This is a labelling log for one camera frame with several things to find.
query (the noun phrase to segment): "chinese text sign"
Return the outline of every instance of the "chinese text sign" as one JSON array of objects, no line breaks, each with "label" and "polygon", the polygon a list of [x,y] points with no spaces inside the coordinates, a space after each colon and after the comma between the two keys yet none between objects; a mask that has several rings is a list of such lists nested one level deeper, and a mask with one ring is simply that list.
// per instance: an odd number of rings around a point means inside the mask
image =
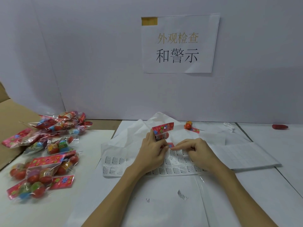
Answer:
[{"label": "chinese text sign", "polygon": [[210,73],[219,14],[159,17],[141,26],[144,73]]}]

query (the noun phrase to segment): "white wall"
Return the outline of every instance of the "white wall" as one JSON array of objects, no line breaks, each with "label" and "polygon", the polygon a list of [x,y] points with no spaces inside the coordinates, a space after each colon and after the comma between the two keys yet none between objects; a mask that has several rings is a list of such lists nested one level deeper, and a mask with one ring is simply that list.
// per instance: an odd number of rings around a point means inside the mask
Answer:
[{"label": "white wall", "polygon": [[[303,123],[302,0],[33,0],[66,109]],[[211,74],[144,74],[141,17],[221,13]]]},{"label": "white wall", "polygon": [[31,0],[0,0],[0,81],[37,113],[64,111]]}]

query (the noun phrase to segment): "pile of toy bags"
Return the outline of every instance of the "pile of toy bags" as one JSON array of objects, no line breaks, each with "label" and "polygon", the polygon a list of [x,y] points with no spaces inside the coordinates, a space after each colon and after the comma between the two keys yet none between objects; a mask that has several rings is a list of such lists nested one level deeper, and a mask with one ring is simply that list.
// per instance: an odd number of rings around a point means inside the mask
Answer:
[{"label": "pile of toy bags", "polygon": [[9,199],[21,202],[47,196],[48,190],[70,188],[74,180],[74,166],[80,152],[73,147],[92,122],[84,121],[85,113],[64,112],[42,116],[31,128],[4,140],[9,148],[27,146],[23,155],[28,159],[13,165],[9,175],[16,185],[7,190]]}]

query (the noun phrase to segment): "table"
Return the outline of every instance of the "table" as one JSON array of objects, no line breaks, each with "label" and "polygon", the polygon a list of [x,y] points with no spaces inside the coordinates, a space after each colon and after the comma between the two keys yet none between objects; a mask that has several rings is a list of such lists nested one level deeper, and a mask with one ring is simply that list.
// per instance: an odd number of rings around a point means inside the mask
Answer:
[{"label": "table", "polygon": [[[115,136],[133,123],[134,121],[122,121]],[[235,124],[233,125],[235,126],[235,132],[231,133],[222,123],[194,123],[196,128],[207,132],[224,133],[226,135],[226,145],[250,142],[245,134]],[[302,224],[303,199],[276,169],[239,172],[237,173],[237,177],[255,201],[267,212],[278,226],[288,227],[300,226]],[[203,179],[209,192],[212,206],[217,214],[219,226],[240,226],[227,196],[216,180],[211,175],[204,176]],[[77,203],[79,205],[77,205],[72,212],[66,226],[81,226],[94,208],[97,207],[103,198],[111,191],[118,180],[119,179],[111,179],[108,181],[109,184],[100,189],[100,192],[99,194],[96,194],[97,198],[95,199],[92,199],[89,194],[82,194]]]},{"label": "table", "polygon": [[290,124],[287,130],[275,130],[271,124],[239,125],[254,142],[282,163],[278,170],[303,196],[303,125]]},{"label": "table", "polygon": [[49,197],[37,203],[15,204],[8,199],[6,190],[16,184],[9,177],[10,168],[26,158],[21,155],[10,163],[0,172],[1,226],[62,226],[72,212],[78,194],[85,188],[89,175],[95,170],[101,158],[101,143],[109,141],[113,134],[114,130],[86,131],[76,146],[77,151],[83,153],[79,164],[75,167],[73,187],[53,191]]}]

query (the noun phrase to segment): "crumpled paper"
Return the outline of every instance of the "crumpled paper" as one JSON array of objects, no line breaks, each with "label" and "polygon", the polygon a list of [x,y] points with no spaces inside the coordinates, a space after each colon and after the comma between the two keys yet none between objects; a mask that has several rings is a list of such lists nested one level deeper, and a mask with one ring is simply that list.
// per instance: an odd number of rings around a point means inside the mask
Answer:
[{"label": "crumpled paper", "polygon": [[[125,169],[130,166],[141,147],[142,140],[146,133],[154,126],[174,122],[175,126],[169,131],[168,143],[177,143],[184,139],[202,138],[209,145],[225,145],[225,135],[217,133],[207,133],[200,131],[195,133],[184,129],[184,124],[177,120],[157,112],[147,121],[138,120],[132,126],[122,131],[115,138],[101,145],[101,160],[103,165],[103,176],[121,177]],[[193,175],[203,170],[193,164],[186,151],[171,151],[165,155],[164,163],[157,169],[149,172],[149,175],[175,176]]]}]

